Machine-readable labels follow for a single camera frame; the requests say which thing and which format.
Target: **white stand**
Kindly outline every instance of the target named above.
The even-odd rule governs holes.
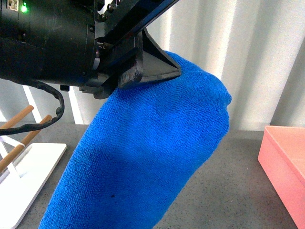
[[[0,138],[2,157],[7,150],[1,141],[22,145],[7,136]],[[66,148],[66,144],[33,143],[8,166],[0,176],[0,229],[15,229],[20,224]]]

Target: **gray countertop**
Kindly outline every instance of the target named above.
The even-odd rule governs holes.
[[[38,227],[86,128],[55,124],[35,138],[34,142],[66,143],[68,148],[18,229]],[[154,229],[296,229],[257,160],[262,138],[263,132],[230,131]]]

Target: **pink box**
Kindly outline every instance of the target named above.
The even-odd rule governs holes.
[[[305,229],[305,128],[266,126],[258,160],[299,229]]]

